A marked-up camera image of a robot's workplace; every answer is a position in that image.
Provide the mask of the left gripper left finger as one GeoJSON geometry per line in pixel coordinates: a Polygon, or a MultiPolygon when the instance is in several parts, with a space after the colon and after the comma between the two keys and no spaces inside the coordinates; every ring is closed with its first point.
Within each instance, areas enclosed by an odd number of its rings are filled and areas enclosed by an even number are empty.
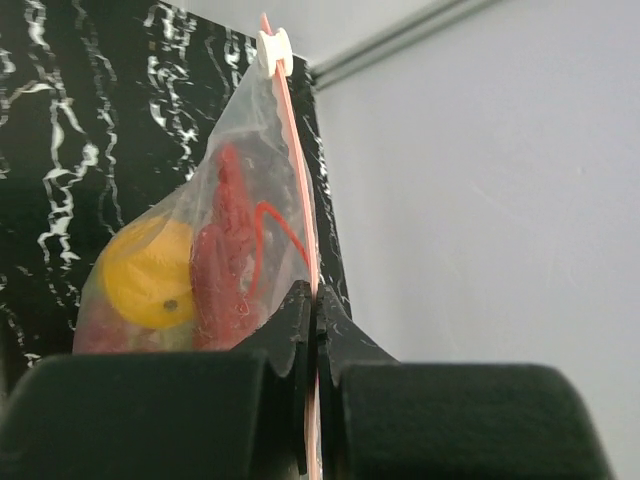
{"type": "Polygon", "coordinates": [[[294,283],[224,352],[66,355],[18,382],[5,479],[297,479],[312,302],[294,283]]]}

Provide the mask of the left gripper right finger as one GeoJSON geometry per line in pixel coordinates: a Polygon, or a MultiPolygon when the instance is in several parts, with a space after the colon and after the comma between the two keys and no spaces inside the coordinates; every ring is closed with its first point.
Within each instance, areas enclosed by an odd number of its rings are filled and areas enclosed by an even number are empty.
{"type": "Polygon", "coordinates": [[[536,364],[402,363],[330,287],[316,314],[328,479],[610,479],[576,388],[536,364]]]}

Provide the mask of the clear zip top bag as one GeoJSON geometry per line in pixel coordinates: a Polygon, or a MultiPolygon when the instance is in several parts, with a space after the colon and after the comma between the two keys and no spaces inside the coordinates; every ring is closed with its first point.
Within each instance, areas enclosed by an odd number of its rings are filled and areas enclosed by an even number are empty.
{"type": "Polygon", "coordinates": [[[193,177],[101,252],[83,287],[75,352],[228,351],[295,282],[318,285],[290,40],[263,23],[256,48],[193,177]]]}

